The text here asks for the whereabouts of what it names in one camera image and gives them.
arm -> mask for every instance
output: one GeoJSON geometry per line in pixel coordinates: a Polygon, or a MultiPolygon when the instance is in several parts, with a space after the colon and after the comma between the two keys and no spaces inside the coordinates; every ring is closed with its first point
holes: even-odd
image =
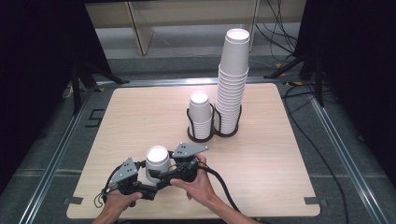
{"type": "Polygon", "coordinates": [[[110,224],[115,222],[125,211],[131,202],[142,198],[142,193],[136,192],[130,195],[123,195],[119,190],[108,193],[105,208],[92,224],[110,224]]]}
{"type": "MultiPolygon", "coordinates": [[[[206,158],[200,154],[195,155],[199,161],[206,163],[206,158]]],[[[180,179],[172,179],[171,184],[178,188],[182,188],[187,191],[187,197],[189,200],[193,198],[198,203],[207,207],[213,213],[221,217],[228,224],[248,224],[255,223],[255,220],[251,219],[233,210],[228,204],[226,204],[213,190],[212,184],[210,183],[207,172],[199,169],[197,177],[193,182],[184,182],[180,179]]]]}

tall cup stack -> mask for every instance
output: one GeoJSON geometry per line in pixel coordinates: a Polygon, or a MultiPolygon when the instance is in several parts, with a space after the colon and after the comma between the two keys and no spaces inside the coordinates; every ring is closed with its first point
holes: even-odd
{"type": "Polygon", "coordinates": [[[248,77],[249,40],[250,34],[244,29],[229,30],[225,36],[214,117],[215,129],[222,134],[233,133],[239,120],[248,77]]]}

table top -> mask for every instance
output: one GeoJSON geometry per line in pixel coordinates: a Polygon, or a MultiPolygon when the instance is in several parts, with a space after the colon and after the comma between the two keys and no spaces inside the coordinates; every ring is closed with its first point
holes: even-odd
{"type": "MultiPolygon", "coordinates": [[[[102,211],[93,199],[111,172],[128,157],[143,161],[150,147],[175,150],[180,142],[193,143],[187,136],[186,110],[194,91],[206,91],[216,102],[217,85],[125,88],[114,91],[93,142],[74,197],[70,218],[95,218],[102,211]]],[[[207,164],[224,179],[234,202],[249,217],[312,217],[318,204],[305,204],[316,197],[304,166],[285,108],[274,84],[247,84],[243,113],[236,135],[214,136],[201,145],[207,164]]],[[[219,181],[209,175],[215,192],[228,202],[219,181]]],[[[145,169],[138,179],[148,183],[145,169]]],[[[122,218],[190,219],[217,217],[183,189],[161,189],[154,201],[139,200],[122,218]]]]}

light wood surface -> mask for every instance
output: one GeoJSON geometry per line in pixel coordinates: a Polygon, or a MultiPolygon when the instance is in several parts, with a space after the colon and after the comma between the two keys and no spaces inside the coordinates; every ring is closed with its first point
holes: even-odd
{"type": "MultiPolygon", "coordinates": [[[[109,102],[92,145],[75,197],[70,218],[97,217],[102,208],[93,204],[114,168],[128,157],[145,159],[156,145],[175,150],[187,136],[186,110],[194,91],[206,91],[214,104],[217,85],[117,89],[109,102]]],[[[290,122],[274,84],[247,84],[238,133],[230,138],[214,136],[202,144],[208,165],[226,182],[242,213],[249,217],[312,217],[317,204],[306,205],[304,197],[315,197],[290,122]]],[[[144,169],[139,180],[147,183],[144,169]]],[[[226,197],[219,181],[209,175],[216,193],[226,197]]],[[[139,200],[121,217],[144,219],[217,217],[183,189],[167,187],[154,201],[139,200]]]]}

human hand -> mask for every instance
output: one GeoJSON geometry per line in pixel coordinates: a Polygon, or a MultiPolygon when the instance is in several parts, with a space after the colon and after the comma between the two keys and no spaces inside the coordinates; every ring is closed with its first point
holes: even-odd
{"type": "MultiPolygon", "coordinates": [[[[206,163],[206,157],[203,155],[197,154],[195,157],[198,161],[206,163]]],[[[198,169],[197,176],[193,182],[185,182],[181,179],[171,179],[170,183],[175,187],[186,190],[189,200],[193,198],[195,201],[209,209],[214,202],[219,200],[219,197],[213,190],[212,184],[207,176],[207,172],[204,170],[198,169]]]]}
{"type": "Polygon", "coordinates": [[[115,222],[121,213],[125,211],[132,202],[135,202],[142,197],[143,194],[140,192],[123,195],[118,189],[111,189],[107,194],[105,208],[93,223],[107,224],[115,222]]]}

